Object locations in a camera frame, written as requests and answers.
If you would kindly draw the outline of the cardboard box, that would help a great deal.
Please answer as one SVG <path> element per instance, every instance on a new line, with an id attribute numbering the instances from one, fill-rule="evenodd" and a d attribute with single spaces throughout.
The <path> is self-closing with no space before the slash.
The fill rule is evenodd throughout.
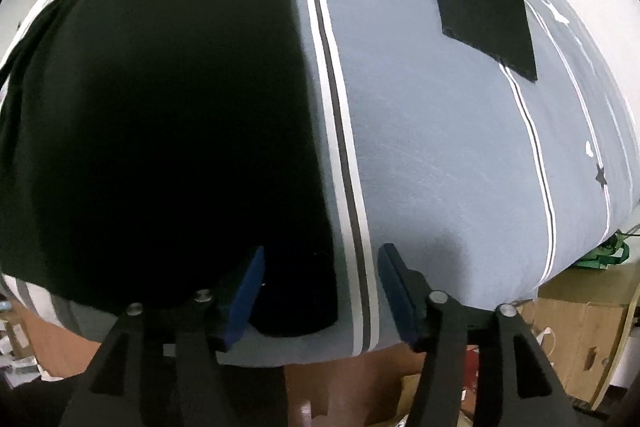
<path id="1" fill-rule="evenodd" d="M 596 409 L 626 347 L 639 303 L 639 265 L 567 269 L 518 308 L 566 393 Z"/>

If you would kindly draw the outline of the black garment with beige lining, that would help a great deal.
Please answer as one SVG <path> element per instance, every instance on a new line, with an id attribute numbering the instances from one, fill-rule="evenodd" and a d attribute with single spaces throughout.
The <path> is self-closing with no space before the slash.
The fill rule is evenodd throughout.
<path id="1" fill-rule="evenodd" d="M 523 0 L 437 0 L 537 76 Z M 102 312 L 228 305 L 257 251 L 269 337 L 338 319 L 337 233 L 296 0 L 53 0 L 1 69 L 1 269 Z"/>

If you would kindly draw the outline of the striped star bed sheet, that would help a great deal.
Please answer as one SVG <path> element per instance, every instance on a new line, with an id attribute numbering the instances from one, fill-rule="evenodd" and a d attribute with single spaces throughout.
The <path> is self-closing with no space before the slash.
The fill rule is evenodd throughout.
<path id="1" fill-rule="evenodd" d="M 53 0 L 38 0 L 6 50 Z M 252 325 L 239 366 L 344 359 L 398 343 L 378 277 L 391 243 L 467 306 L 533 294 L 610 237 L 639 199 L 632 107 L 567 0 L 523 0 L 537 76 L 446 36 L 437 0 L 296 0 L 337 233 L 338 319 L 300 337 Z M 124 315 L 1 269 L 1 289 L 100 343 Z"/>

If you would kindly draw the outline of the green object beside bed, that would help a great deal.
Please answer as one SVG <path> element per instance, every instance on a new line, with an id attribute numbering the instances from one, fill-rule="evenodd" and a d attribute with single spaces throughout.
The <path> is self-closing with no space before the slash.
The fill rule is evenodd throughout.
<path id="1" fill-rule="evenodd" d="M 626 242 L 629 235 L 616 231 L 596 248 L 578 259 L 573 267 L 587 270 L 607 270 L 613 265 L 622 265 L 630 257 L 630 248 Z"/>

